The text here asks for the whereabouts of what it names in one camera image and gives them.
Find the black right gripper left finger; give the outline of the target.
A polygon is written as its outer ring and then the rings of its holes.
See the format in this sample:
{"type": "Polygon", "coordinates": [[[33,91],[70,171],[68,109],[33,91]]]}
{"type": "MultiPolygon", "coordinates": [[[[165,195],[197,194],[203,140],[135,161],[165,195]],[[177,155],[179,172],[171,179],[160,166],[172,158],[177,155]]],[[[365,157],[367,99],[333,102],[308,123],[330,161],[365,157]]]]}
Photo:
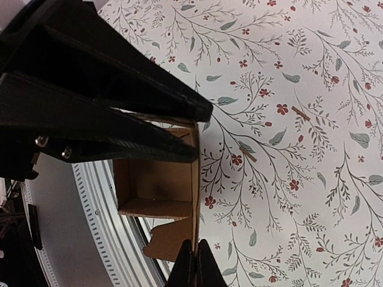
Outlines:
{"type": "Polygon", "coordinates": [[[183,241],[166,287],[194,286],[194,251],[190,240],[183,241]]]}

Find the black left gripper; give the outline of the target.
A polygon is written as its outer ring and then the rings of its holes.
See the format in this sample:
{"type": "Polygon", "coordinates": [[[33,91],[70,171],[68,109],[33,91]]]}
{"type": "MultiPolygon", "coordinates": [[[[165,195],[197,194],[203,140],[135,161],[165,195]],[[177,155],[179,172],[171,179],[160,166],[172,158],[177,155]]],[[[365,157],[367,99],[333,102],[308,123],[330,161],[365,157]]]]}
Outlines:
{"type": "Polygon", "coordinates": [[[39,153],[67,163],[192,163],[196,147],[151,123],[20,73],[1,76],[1,177],[33,180],[39,153]]]}

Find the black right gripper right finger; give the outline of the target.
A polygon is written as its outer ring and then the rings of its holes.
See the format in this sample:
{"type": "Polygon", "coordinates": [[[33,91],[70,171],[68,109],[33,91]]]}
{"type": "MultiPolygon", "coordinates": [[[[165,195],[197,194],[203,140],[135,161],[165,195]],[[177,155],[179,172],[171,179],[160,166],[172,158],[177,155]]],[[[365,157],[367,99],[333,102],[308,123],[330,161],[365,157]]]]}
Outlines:
{"type": "Polygon", "coordinates": [[[199,242],[196,255],[196,280],[198,287],[226,287],[217,262],[205,239],[199,242]]]}

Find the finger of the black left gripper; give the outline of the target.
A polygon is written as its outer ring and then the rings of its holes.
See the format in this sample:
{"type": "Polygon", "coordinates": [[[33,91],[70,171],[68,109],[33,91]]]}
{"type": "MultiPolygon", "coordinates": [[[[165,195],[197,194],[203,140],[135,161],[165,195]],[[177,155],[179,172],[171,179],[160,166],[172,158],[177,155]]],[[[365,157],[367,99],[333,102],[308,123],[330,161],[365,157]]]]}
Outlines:
{"type": "Polygon", "coordinates": [[[128,111],[206,122],[212,103],[146,58],[91,1],[2,1],[1,72],[128,111]]]}

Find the brown cardboard box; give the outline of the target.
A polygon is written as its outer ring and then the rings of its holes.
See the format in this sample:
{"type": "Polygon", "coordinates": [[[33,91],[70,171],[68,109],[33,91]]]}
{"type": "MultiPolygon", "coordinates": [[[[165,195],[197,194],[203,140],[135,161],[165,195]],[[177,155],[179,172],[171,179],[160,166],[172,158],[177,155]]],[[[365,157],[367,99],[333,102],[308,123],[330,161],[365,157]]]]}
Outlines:
{"type": "Polygon", "coordinates": [[[151,229],[144,255],[174,262],[183,241],[195,249],[199,232],[200,160],[170,163],[156,160],[113,161],[121,215],[171,219],[151,229]]]}

